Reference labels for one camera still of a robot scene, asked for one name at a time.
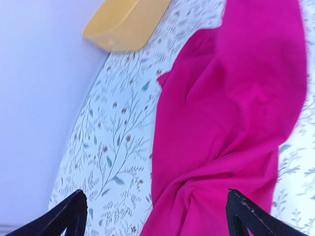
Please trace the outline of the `red t-shirt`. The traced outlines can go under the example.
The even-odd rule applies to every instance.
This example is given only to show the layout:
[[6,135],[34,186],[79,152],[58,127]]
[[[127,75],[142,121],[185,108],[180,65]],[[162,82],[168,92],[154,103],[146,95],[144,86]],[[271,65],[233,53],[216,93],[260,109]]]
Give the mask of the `red t-shirt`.
[[229,0],[222,25],[198,30],[159,77],[153,210],[144,236],[226,236],[237,189],[271,210],[279,146],[307,92],[296,0]]

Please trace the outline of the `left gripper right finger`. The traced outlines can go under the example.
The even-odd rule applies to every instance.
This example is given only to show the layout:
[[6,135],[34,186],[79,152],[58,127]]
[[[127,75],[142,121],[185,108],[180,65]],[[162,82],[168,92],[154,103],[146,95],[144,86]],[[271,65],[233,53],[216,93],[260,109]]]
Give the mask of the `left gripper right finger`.
[[287,194],[282,190],[272,205],[277,209],[272,216],[236,189],[229,189],[226,204],[228,230],[231,236],[308,236],[310,222],[300,225],[301,212],[292,212],[293,224],[282,221]]

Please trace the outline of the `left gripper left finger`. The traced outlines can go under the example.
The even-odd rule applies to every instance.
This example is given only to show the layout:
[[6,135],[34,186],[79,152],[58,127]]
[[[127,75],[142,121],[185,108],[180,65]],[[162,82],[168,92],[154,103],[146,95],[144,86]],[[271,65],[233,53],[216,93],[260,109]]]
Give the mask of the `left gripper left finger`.
[[84,236],[87,213],[87,197],[78,189],[41,217],[7,236]]

